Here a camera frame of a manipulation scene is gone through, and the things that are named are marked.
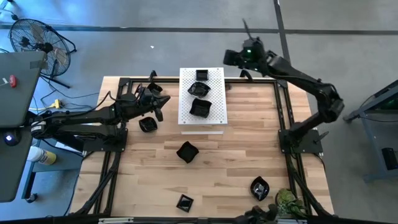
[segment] gray floor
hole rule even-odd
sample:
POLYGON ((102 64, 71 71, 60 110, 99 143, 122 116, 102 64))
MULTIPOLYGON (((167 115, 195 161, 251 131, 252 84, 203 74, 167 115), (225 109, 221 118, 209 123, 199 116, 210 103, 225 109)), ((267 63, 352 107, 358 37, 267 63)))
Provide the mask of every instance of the gray floor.
MULTIPOLYGON (((245 17, 251 28, 277 28, 271 0, 25 0, 18 6, 8 4, 20 17, 49 24, 117 27, 211 27, 242 28, 245 17), (45 9, 42 14, 38 9, 45 9)), ((398 2, 394 0, 280 0, 286 29, 397 30, 398 2)), ((10 22, 2 13, 0 21, 10 22)), ((0 48, 12 50, 7 30, 0 30, 0 48)), ((239 50, 244 34, 156 33, 156 32, 62 32, 76 43, 78 52, 60 77, 73 86, 64 90, 71 96, 99 90, 105 75, 178 75, 180 67, 223 66, 225 49, 239 50)), ((278 34, 259 34, 266 47, 282 53, 278 34)), ((346 108, 356 109, 369 95, 397 79, 398 35, 288 35, 292 64, 324 82, 333 83, 346 108)), ((228 76, 239 70, 225 67, 228 76)), ((40 81, 35 92, 38 100, 50 89, 40 81)), ((46 99, 51 103, 60 95, 46 99)), ((73 100, 95 105, 96 96, 73 100)), ((310 97, 313 112, 317 106, 310 97)), ((346 218, 396 222, 398 213, 397 180, 365 184, 364 174, 374 172, 373 151, 359 121, 345 124, 341 119, 324 124, 330 131, 322 141, 326 175, 335 213, 346 218)), ((42 174, 35 182, 40 201, 26 204, 17 199, 0 204, 0 220, 63 215, 77 172, 42 174)))

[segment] wooden tabletop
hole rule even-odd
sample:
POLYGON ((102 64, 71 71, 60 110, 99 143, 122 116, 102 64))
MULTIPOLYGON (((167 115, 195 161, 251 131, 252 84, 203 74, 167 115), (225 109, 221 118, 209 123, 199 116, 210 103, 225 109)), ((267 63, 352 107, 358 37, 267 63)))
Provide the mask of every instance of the wooden tabletop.
MULTIPOLYGON (((116 96, 119 78, 104 77, 99 101, 108 91, 116 96)), ((280 127, 272 85, 233 84, 227 90, 228 125, 223 135, 181 135, 177 124, 178 83, 158 84, 164 89, 162 94, 171 96, 162 108, 164 121, 158 123, 154 133, 140 130, 138 120, 142 118, 128 122, 129 136, 121 156, 112 216, 236 217, 254 205, 267 210, 277 191, 289 188, 277 137, 280 127), (189 164, 176 155, 185 141, 199 149, 189 164), (250 183, 259 175, 271 188, 261 202, 249 192, 250 183), (189 213, 176 208, 181 194, 194 199, 189 213)), ((289 91, 295 120, 308 118, 311 112, 306 93, 293 85, 289 85, 289 91)), ((281 97, 285 109, 283 94, 281 97)), ((103 106, 112 103, 107 98, 103 106)), ((95 152, 83 162, 71 212, 81 208, 97 187, 103 157, 103 152, 95 152)), ((309 189, 333 213, 321 162, 311 154, 302 157, 309 189)))

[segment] white pegboard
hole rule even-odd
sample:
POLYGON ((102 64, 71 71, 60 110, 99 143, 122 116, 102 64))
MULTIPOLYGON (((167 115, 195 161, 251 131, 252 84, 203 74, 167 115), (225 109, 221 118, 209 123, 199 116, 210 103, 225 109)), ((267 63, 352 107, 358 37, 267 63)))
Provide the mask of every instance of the white pegboard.
POLYGON ((180 94, 178 101, 178 124, 227 124, 224 68, 180 68, 180 94), (194 96, 188 89, 197 82, 196 70, 208 70, 209 79, 199 81, 208 85, 211 90, 201 98, 212 103, 207 118, 201 118, 189 113, 194 96))

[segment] potted plant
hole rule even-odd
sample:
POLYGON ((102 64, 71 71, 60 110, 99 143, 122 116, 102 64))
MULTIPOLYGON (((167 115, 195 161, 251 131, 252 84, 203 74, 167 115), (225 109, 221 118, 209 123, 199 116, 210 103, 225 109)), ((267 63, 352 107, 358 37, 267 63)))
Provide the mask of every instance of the potted plant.
POLYGON ((292 216, 294 218, 305 218, 302 210, 305 210, 303 201, 298 199, 290 190, 280 189, 275 196, 278 206, 278 214, 281 217, 292 216))

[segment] black container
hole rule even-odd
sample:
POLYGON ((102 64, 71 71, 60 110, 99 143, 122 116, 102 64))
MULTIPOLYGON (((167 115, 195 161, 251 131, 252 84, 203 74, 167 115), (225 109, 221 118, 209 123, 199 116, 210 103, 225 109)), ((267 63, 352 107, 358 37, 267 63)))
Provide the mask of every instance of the black container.
POLYGON ((156 84, 153 83, 153 82, 151 82, 151 83, 147 86, 147 89, 150 90, 150 91, 155 90, 155 91, 157 91, 157 92, 159 92, 159 93, 160 93, 161 91, 163 91, 163 88, 162 88, 162 87, 156 85, 156 84))
POLYGON ((269 184, 263 178, 257 177, 250 185, 250 192, 258 201, 262 201, 269 193, 269 184))
POLYGON ((198 81, 209 80, 209 70, 197 70, 197 80, 198 81))
POLYGON ((203 98, 207 95, 207 93, 211 90, 211 88, 201 82, 195 82, 192 86, 188 89, 189 94, 197 97, 203 98))
POLYGON ((146 117, 138 121, 139 127, 145 133, 157 130, 157 124, 154 118, 146 117))
POLYGON ((193 199, 186 196, 181 195, 180 200, 178 200, 177 208, 183 210, 184 212, 189 212, 193 203, 193 199))
POLYGON ((198 153, 199 150, 188 141, 182 144, 181 148, 177 151, 179 158, 183 159, 186 163, 190 163, 198 153))
POLYGON ((192 102, 190 114, 207 118, 210 114, 211 102, 207 100, 194 99, 192 102))

